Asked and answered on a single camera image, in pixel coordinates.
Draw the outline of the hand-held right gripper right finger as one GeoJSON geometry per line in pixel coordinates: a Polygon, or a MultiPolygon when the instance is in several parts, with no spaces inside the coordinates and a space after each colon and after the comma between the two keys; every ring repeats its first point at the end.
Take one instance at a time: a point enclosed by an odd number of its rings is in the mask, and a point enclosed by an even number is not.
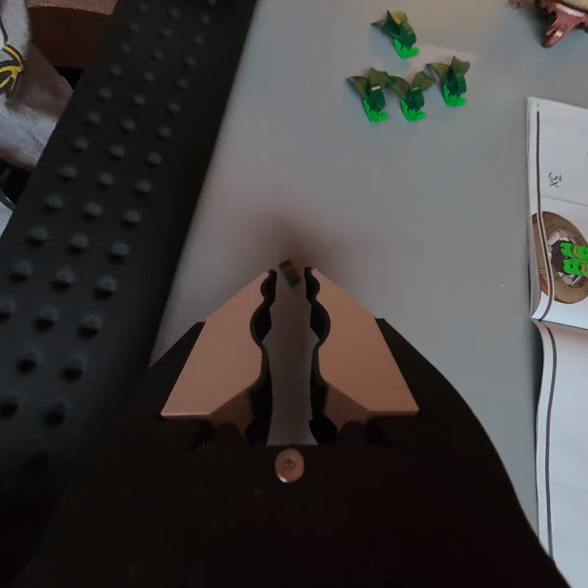
{"type": "Polygon", "coordinates": [[[336,442],[349,423],[415,417],[420,410],[376,316],[313,267],[305,267],[312,350],[311,419],[318,445],[336,442]]]}

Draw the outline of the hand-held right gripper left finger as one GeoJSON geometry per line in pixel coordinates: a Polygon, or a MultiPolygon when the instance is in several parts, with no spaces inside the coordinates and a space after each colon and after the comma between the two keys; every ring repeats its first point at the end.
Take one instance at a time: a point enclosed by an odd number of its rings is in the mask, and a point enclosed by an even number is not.
{"type": "Polygon", "coordinates": [[[160,414],[231,424],[253,446],[268,442],[273,413],[268,351],[277,273],[261,273],[203,322],[160,414]]]}

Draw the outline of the green toy leaf assembly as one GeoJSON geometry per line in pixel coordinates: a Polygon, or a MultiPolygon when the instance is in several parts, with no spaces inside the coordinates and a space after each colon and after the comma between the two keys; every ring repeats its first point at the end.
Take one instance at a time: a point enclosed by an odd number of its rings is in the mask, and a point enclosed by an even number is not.
{"type": "Polygon", "coordinates": [[[416,33],[404,12],[386,11],[385,18],[372,22],[371,26],[392,40],[396,52],[402,59],[419,55],[420,49],[416,47],[416,33]]]}
{"type": "Polygon", "coordinates": [[[453,56],[451,63],[433,62],[426,67],[439,79],[443,90],[443,99],[447,107],[464,107],[467,104],[466,74],[471,67],[469,61],[453,56]]]}
{"type": "Polygon", "coordinates": [[[390,75],[384,70],[370,68],[365,76],[351,76],[346,80],[362,98],[368,120],[372,123],[386,121],[385,92],[390,87],[390,75]]]}
{"type": "Polygon", "coordinates": [[[435,78],[421,70],[415,74],[412,82],[395,75],[389,75],[388,80],[393,92],[401,99],[401,109],[406,120],[409,122],[423,120],[426,117],[426,113],[422,111],[423,93],[435,83],[435,78]]]}

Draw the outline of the black perforated panel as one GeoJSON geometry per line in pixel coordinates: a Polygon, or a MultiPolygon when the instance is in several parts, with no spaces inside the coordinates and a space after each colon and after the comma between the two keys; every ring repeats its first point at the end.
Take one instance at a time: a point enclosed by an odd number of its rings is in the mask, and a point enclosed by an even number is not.
{"type": "Polygon", "coordinates": [[[120,1],[1,239],[1,510],[151,354],[257,1],[120,1]]]}

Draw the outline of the building instruction booklet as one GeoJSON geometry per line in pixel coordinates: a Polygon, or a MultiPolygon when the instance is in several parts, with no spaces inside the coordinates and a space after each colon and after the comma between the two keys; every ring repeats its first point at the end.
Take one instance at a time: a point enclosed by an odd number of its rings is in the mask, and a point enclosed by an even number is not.
{"type": "Polygon", "coordinates": [[[587,587],[587,109],[529,97],[527,117],[539,537],[568,584],[587,587]]]}

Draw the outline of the toy bamboo plant model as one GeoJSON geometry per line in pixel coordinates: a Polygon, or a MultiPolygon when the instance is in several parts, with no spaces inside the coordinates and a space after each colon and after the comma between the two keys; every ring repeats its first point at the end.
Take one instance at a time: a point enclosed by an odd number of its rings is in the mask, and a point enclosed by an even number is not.
{"type": "Polygon", "coordinates": [[[587,1],[508,1],[508,4],[517,8],[536,5],[553,17],[541,41],[544,48],[553,48],[574,30],[587,32],[587,1]]]}

